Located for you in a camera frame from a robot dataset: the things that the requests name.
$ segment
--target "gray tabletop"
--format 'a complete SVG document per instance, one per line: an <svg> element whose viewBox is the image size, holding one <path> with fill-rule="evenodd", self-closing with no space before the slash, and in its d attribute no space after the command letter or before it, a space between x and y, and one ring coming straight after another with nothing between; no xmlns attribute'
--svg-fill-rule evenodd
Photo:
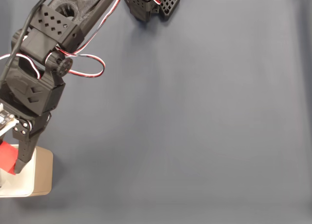
<svg viewBox="0 0 312 224"><path fill-rule="evenodd" d="M1 54L36 1L0 0ZM144 25L122 2L86 49L104 76L67 75L39 140L52 192L0 200L0 223L311 223L304 5L181 0Z"/></svg>

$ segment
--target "blue-gray surface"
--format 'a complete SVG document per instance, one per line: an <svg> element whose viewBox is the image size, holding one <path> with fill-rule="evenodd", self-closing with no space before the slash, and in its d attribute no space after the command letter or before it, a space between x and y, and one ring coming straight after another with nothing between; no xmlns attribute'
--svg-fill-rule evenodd
<svg viewBox="0 0 312 224"><path fill-rule="evenodd" d="M36 1L0 0L0 53ZM310 224L304 6L181 0L144 26L122 3L86 49L105 75L67 75L40 138L52 192L0 200L0 223Z"/></svg>

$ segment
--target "black plastic part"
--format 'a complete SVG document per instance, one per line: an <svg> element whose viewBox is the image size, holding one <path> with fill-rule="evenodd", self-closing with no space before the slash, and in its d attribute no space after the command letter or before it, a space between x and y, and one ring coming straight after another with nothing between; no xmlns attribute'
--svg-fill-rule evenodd
<svg viewBox="0 0 312 224"><path fill-rule="evenodd" d="M52 52L46 60L45 67L51 71L56 71L59 64L65 59L65 55L60 51Z"/></svg>
<svg viewBox="0 0 312 224"><path fill-rule="evenodd" d="M73 17L86 36L114 0L52 0L49 7L65 17Z"/></svg>
<svg viewBox="0 0 312 224"><path fill-rule="evenodd" d="M12 48L12 52L10 54L10 57L8 58L5 66L4 66L4 69L3 69L3 72L1 74L1 77L0 77L0 85L4 82L8 72L9 72L9 69L13 63L13 60L14 58L16 57L16 54L18 53L18 51L20 50L20 46L23 42L23 39L24 39L24 36L26 35L27 33L27 29L29 27L29 24L31 22L31 19L32 17L35 15L35 13L37 12L37 10L39 9L40 5L42 5L46 0L39 0L35 6L32 8L32 10L30 11L25 23L24 23L24 26L23 28L21 29L20 31L20 36L19 38L16 40L15 42L15 46Z"/></svg>
<svg viewBox="0 0 312 224"><path fill-rule="evenodd" d="M20 59L16 58L7 75L6 83L10 88L7 95L13 94L24 107L39 116L55 109L65 87L63 79L46 68L44 75L38 80L22 70L19 61ZM30 70L28 65L29 63L24 61L22 67Z"/></svg>
<svg viewBox="0 0 312 224"><path fill-rule="evenodd" d="M180 0L161 0L160 11L159 14L164 18L164 20L168 20Z"/></svg>
<svg viewBox="0 0 312 224"><path fill-rule="evenodd" d="M57 43L57 41L34 28L28 34L20 49L23 53L44 65L47 55L55 49Z"/></svg>
<svg viewBox="0 0 312 224"><path fill-rule="evenodd" d="M14 168L16 174L19 174L31 160L39 136L48 124L49 116L50 113L46 113L31 122L20 119L19 124L15 127L17 131L13 130L13 137L19 140L19 154Z"/></svg>
<svg viewBox="0 0 312 224"><path fill-rule="evenodd" d="M49 36L66 51L73 52L83 42L80 27L71 20L46 5L35 14L30 26Z"/></svg>
<svg viewBox="0 0 312 224"><path fill-rule="evenodd" d="M26 108L20 103L13 95L6 82L4 82L0 89L1 103L4 105L4 109L16 116L17 119L23 118L33 121L38 117L33 111Z"/></svg>
<svg viewBox="0 0 312 224"><path fill-rule="evenodd" d="M59 64L57 68L57 75L59 75L60 77L63 77L64 75L68 73L68 71L72 68L72 66L73 66L73 60L71 58L66 58Z"/></svg>
<svg viewBox="0 0 312 224"><path fill-rule="evenodd" d="M154 9L159 9L159 6L152 0L125 0L130 13L141 21L149 21Z"/></svg>
<svg viewBox="0 0 312 224"><path fill-rule="evenodd" d="M153 0L125 0L130 13L138 20L148 22L153 13L159 13L164 20L168 20L180 0L160 0L157 5Z"/></svg>

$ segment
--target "beige base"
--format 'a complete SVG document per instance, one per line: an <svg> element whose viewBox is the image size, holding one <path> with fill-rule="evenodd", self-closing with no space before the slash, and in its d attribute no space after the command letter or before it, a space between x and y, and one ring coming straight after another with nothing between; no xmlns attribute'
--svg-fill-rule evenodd
<svg viewBox="0 0 312 224"><path fill-rule="evenodd" d="M30 196L43 196L52 190L53 153L36 147L36 169L34 191Z"/></svg>

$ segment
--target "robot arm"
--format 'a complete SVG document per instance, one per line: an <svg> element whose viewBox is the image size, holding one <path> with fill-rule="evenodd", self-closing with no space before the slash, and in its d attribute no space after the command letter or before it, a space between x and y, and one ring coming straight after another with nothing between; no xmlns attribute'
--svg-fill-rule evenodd
<svg viewBox="0 0 312 224"><path fill-rule="evenodd" d="M96 32L114 11L120 0L102 20L96 32L84 45L86 35L101 18L114 0L52 0L44 5L40 0L26 20L23 29L12 38L12 53L8 55L0 79L0 140L5 132L13 129L13 137L19 141L15 173L20 173L31 160L40 134L45 130L62 96L67 73L84 77L71 70L71 56L79 55ZM162 10L163 15L172 13L179 0L125 0L131 13L140 20L148 21L153 12ZM44 66L38 69L33 61Z"/></svg>

